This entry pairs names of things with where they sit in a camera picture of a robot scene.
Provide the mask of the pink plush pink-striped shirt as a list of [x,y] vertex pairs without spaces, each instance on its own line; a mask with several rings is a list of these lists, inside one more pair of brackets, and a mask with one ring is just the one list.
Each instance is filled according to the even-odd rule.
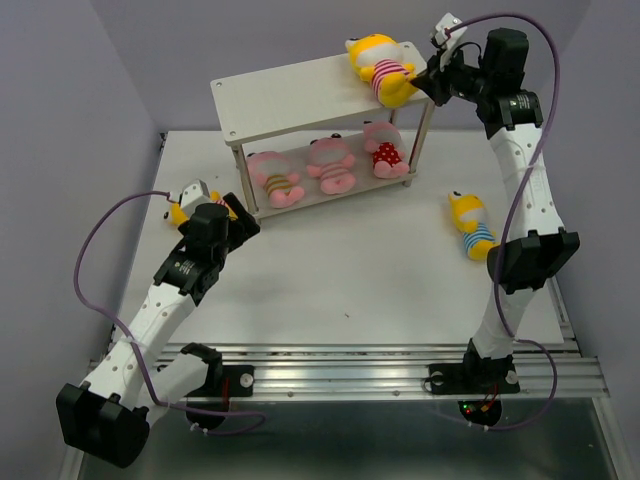
[[310,143],[306,170],[311,178],[319,180],[320,190],[326,195],[343,194],[356,185],[351,172],[354,164],[355,156],[338,133]]

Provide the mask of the pink plush red polka-dot dress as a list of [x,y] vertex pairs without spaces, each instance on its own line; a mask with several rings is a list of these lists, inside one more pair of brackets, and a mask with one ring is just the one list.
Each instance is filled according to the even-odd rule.
[[388,121],[365,121],[364,150],[371,155],[373,173],[380,179],[395,179],[409,170],[406,148],[399,130]]

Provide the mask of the white two-tier shelf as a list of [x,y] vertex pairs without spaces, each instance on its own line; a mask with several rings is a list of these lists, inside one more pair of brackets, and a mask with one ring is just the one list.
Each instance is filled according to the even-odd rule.
[[281,139],[294,132],[312,131],[317,137],[343,133],[356,158],[353,194],[391,185],[391,180],[373,175],[370,159],[362,148],[362,130],[349,131],[345,126],[350,121],[373,120],[379,115],[396,122],[399,112],[388,110],[375,100],[370,88],[356,77],[347,55],[215,79],[210,88],[224,142],[239,171],[247,208],[257,218],[265,219],[278,211],[251,180],[247,154],[256,142],[267,140],[270,149],[282,152],[294,169],[304,172],[309,145],[286,148]]

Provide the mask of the yellow plush pink-striped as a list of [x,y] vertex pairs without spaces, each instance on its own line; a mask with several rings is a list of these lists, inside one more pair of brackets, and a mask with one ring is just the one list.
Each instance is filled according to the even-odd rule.
[[[222,198],[222,196],[217,191],[213,191],[209,195],[209,198],[213,203],[225,206],[229,211],[229,216],[232,220],[237,219],[236,213],[232,210],[232,208],[227,204],[227,202]],[[172,204],[169,210],[164,213],[163,218],[169,224],[175,227],[179,227],[189,219],[189,217],[183,212],[183,210],[177,204]]]
[[351,67],[384,107],[402,107],[417,92],[412,84],[416,67],[405,60],[404,49],[391,37],[376,33],[350,38],[345,48]]

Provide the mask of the pink plush orange-striped shirt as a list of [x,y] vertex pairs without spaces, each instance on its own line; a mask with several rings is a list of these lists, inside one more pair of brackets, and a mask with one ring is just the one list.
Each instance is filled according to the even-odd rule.
[[247,167],[251,180],[264,190],[273,208],[290,207],[305,196],[304,188],[299,185],[300,175],[294,171],[291,162],[282,153],[250,153],[247,157]]

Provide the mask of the yellow plush blue-striped shirt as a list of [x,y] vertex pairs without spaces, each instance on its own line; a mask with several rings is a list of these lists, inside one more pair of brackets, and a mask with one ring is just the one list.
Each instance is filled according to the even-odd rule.
[[485,204],[476,195],[451,191],[448,194],[452,220],[462,235],[466,255],[474,261],[486,261],[499,245],[496,233],[488,225]]

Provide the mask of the aluminium mounting rail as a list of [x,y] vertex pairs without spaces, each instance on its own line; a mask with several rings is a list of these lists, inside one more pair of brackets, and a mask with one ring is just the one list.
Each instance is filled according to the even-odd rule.
[[[225,364],[253,365],[260,403],[300,401],[436,400],[423,379],[428,365],[462,360],[463,345],[213,345]],[[609,396],[600,364],[565,341],[551,355],[558,371],[555,398]],[[514,364],[520,392],[501,399],[544,399],[552,386],[549,361],[539,351],[517,347]]]

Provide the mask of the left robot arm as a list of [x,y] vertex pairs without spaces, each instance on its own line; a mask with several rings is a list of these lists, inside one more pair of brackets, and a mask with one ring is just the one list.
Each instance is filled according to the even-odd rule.
[[178,228],[182,237],[154,274],[134,319],[124,324],[88,303],[122,336],[79,385],[65,384],[56,397],[65,443],[119,468],[138,458],[151,427],[170,410],[190,414],[192,429],[205,435],[219,434],[220,424],[236,415],[229,405],[233,383],[217,350],[190,343],[163,370],[150,368],[217,283],[228,254],[260,227],[233,193],[199,205],[186,197],[179,202],[188,217]]

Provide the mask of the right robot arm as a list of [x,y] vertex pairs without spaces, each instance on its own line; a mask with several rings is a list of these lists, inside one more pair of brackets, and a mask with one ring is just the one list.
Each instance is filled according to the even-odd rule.
[[527,307],[580,240],[561,220],[547,178],[541,149],[551,120],[538,96],[522,87],[526,34],[490,31],[477,66],[470,66],[462,52],[464,33],[453,24],[436,27],[431,41],[437,52],[413,83],[438,106],[452,97],[475,105],[510,207],[500,243],[486,260],[492,293],[481,324],[461,362],[429,365],[428,389],[435,395],[516,393],[513,347]]

